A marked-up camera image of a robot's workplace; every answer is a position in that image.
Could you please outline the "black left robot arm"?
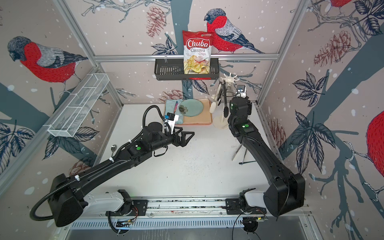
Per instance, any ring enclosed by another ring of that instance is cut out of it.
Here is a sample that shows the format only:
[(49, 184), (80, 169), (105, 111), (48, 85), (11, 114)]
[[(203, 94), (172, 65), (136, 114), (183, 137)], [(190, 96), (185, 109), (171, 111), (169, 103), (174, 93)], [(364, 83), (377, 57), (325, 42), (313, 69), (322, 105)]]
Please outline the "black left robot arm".
[(172, 128), (158, 106), (149, 106), (143, 114), (142, 130), (132, 141), (118, 148), (108, 160), (80, 174), (56, 176), (51, 191), (31, 208), (30, 218), (33, 221), (54, 220), (58, 227), (74, 222), (90, 206), (85, 197), (96, 187), (155, 157), (156, 150), (167, 149), (169, 145), (185, 147), (194, 135), (181, 127)]

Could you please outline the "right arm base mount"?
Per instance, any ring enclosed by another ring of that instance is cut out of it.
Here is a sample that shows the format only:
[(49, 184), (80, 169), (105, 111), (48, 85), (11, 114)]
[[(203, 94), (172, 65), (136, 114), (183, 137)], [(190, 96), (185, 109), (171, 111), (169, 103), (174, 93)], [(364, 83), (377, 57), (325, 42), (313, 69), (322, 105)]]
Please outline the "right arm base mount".
[(239, 193), (238, 198), (226, 199), (222, 209), (227, 215), (259, 214), (265, 215), (267, 208), (264, 202), (264, 192), (256, 189), (247, 189)]

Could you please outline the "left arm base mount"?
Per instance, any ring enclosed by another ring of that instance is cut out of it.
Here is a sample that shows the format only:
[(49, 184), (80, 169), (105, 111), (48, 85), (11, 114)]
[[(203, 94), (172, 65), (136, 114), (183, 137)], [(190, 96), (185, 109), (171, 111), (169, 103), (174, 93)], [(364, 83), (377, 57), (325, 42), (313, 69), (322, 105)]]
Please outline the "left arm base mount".
[(112, 199), (122, 202), (117, 207), (112, 207), (115, 211), (106, 211), (105, 216), (110, 214), (111, 217), (122, 216), (145, 216), (148, 208), (149, 201), (147, 199), (132, 198), (126, 190), (118, 190), (114, 193), (106, 192)]

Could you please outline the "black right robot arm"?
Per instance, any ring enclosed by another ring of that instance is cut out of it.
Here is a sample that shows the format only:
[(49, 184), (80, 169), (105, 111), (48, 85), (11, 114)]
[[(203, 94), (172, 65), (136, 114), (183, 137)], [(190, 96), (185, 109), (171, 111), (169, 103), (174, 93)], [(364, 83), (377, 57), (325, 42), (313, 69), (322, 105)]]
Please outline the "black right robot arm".
[(270, 185), (263, 194), (265, 208), (279, 217), (303, 207), (305, 179), (301, 174), (293, 174), (266, 145), (257, 127), (248, 119), (251, 113), (252, 103), (247, 97), (232, 98), (229, 129), (263, 170)]

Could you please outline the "black steel tongs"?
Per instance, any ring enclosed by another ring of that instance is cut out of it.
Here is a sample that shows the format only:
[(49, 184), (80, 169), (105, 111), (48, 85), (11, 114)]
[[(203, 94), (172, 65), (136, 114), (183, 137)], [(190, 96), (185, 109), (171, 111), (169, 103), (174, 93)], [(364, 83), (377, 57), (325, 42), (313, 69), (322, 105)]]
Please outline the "black steel tongs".
[(222, 102), (224, 103), (224, 117), (227, 118), (229, 116), (229, 107), (228, 107), (228, 97), (233, 96), (233, 91), (231, 87), (231, 83), (227, 83), (223, 81), (223, 94), (222, 94)]

